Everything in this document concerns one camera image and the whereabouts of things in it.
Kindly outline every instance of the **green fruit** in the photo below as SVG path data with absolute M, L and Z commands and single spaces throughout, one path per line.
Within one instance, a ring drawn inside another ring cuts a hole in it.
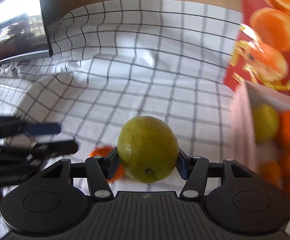
M 179 147 L 166 123 L 152 116 L 138 116 L 121 129 L 117 151 L 132 179 L 151 183 L 166 178 L 173 171 Z
M 273 139 L 279 128 L 279 115 L 269 105 L 262 104 L 253 110 L 255 141 L 262 143 Z

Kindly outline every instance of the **box with orange print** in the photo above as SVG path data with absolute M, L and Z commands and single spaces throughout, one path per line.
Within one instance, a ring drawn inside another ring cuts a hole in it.
M 247 80 L 290 96 L 290 0 L 242 0 L 242 12 L 224 84 Z

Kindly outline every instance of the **box of fruit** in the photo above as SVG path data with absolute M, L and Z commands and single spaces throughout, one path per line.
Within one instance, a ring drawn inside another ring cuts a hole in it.
M 230 108 L 233 158 L 290 197 L 290 97 L 244 82 Z

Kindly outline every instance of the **tablecloth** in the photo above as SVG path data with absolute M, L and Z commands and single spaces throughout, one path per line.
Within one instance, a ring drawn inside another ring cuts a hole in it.
M 51 34 L 52 57 L 4 64 L 0 73 L 0 115 L 56 121 L 62 132 L 6 143 L 75 138 L 80 149 L 70 159 L 83 162 L 95 146 L 115 146 L 127 120 L 151 115 L 170 126 L 188 155 L 222 162 L 231 156 L 233 95 L 222 79 L 240 23 L 239 12 L 176 0 L 105 1 L 69 12 Z M 174 170 L 159 182 L 125 176 L 110 187 L 114 194 L 179 194 L 184 184 Z M 219 185 L 208 179 L 205 193 Z M 86 179 L 74 186 L 89 194 Z M 0 238 L 7 232 L 0 218 Z

